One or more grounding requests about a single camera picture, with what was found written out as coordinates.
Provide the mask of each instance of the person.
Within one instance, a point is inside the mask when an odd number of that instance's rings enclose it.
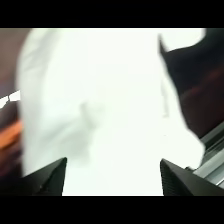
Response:
[[[65,196],[162,195],[162,158],[200,166],[158,50],[159,34],[175,48],[168,31],[33,29],[17,66],[24,175],[67,157]],[[182,46],[202,38],[185,31]]]

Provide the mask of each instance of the white fabric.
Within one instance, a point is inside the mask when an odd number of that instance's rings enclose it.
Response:
[[[160,29],[34,29],[18,63],[24,175],[68,158],[63,195],[162,195],[161,158],[204,152],[158,53]]]

